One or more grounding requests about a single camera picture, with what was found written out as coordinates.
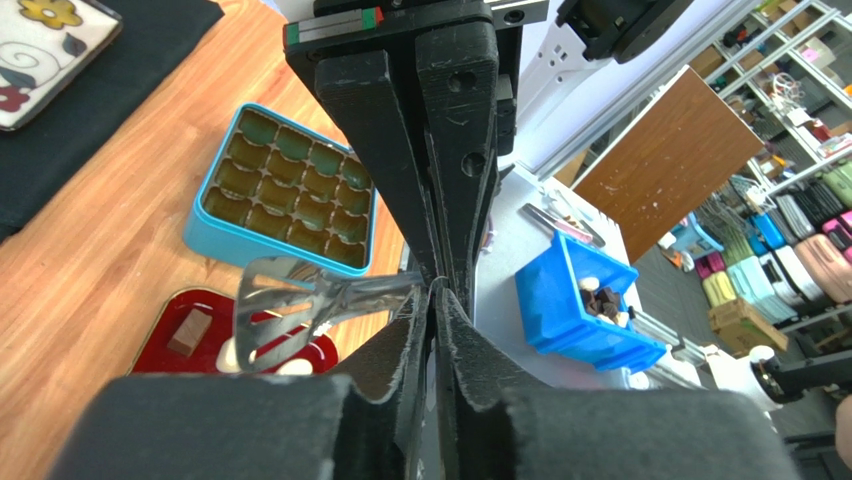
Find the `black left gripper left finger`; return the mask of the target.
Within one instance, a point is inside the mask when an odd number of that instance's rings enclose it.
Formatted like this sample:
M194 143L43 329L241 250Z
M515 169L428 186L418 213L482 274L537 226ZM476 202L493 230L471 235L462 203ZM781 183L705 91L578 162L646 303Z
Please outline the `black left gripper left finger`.
M413 479L427 294L323 375L131 375L93 398L53 479Z

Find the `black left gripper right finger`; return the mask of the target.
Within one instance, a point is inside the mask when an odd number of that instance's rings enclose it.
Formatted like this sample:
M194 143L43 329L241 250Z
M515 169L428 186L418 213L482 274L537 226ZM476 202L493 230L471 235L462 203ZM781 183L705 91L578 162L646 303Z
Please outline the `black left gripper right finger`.
M433 291L447 479L795 479L769 421L733 392L571 390L521 369Z

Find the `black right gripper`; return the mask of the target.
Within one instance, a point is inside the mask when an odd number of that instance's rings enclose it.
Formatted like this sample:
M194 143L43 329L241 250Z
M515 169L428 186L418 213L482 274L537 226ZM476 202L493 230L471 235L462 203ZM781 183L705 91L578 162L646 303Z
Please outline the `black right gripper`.
M441 250L457 293L471 290L487 170L494 160L496 98L497 154L505 156L517 132L523 27L545 21L548 8L547 1L282 3L287 63L316 93L367 169L422 275L435 277L434 215L389 57L379 50L401 52L405 41L424 33L415 42L416 69ZM477 21L482 19L491 23Z

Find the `metal serving tongs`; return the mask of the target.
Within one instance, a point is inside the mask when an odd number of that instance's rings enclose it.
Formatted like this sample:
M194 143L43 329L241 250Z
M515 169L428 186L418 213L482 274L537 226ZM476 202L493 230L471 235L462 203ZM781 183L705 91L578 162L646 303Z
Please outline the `metal serving tongs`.
M276 367L340 323L401 308L423 285L411 271L347 277L307 260L255 259L243 270L233 310L238 365L248 373Z

